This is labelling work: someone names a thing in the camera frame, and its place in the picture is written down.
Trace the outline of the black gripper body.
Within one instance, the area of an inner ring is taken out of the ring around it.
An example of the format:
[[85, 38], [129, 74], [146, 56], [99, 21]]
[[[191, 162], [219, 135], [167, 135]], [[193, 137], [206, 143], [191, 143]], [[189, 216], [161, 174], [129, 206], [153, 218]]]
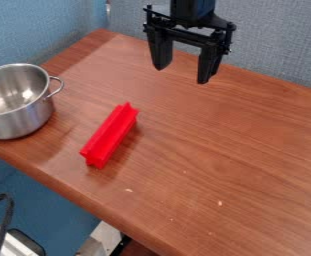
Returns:
[[230, 52], [237, 25], [215, 14], [217, 0], [170, 0], [169, 12], [149, 4], [145, 32], [157, 33], [157, 40], [170, 38], [201, 47], [215, 45], [222, 55]]

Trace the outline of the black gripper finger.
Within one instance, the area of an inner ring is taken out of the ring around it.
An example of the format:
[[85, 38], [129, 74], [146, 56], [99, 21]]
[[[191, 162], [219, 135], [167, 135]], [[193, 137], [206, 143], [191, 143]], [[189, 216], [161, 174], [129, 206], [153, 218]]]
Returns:
[[163, 31], [149, 32], [147, 38], [154, 67], [163, 70], [173, 61], [173, 38]]
[[223, 57], [222, 47], [213, 43], [207, 44], [202, 50], [198, 60], [198, 83], [206, 84], [217, 74]]

